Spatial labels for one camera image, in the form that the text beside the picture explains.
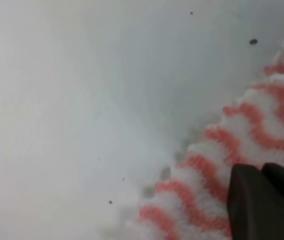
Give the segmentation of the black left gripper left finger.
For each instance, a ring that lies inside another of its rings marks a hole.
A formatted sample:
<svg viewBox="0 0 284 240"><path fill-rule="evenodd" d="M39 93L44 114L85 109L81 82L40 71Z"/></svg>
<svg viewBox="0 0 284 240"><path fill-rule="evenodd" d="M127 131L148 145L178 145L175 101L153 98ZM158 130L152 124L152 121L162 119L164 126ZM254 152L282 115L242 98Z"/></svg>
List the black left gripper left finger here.
<svg viewBox="0 0 284 240"><path fill-rule="evenodd" d="M267 216L261 208L262 173L236 164L231 170L227 211L232 239L284 240L284 215Z"/></svg>

